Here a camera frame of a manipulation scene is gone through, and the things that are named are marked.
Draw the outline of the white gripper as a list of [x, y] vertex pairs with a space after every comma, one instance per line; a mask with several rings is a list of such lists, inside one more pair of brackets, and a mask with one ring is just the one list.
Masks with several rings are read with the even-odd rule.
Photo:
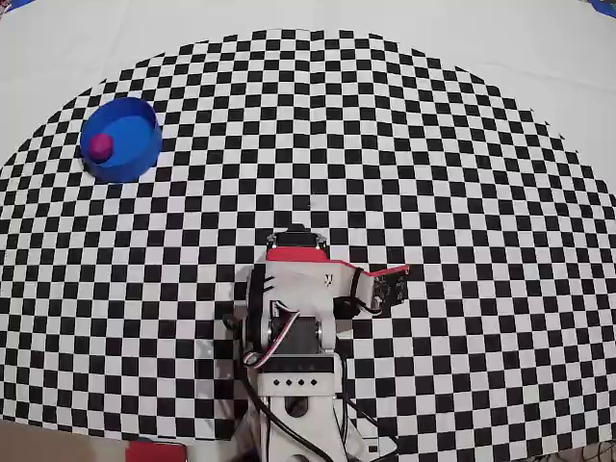
[[351, 319], [359, 314], [362, 270], [330, 259], [323, 235], [303, 224], [291, 224], [267, 237], [267, 249], [249, 274], [251, 312], [265, 314], [278, 301], [304, 316]]

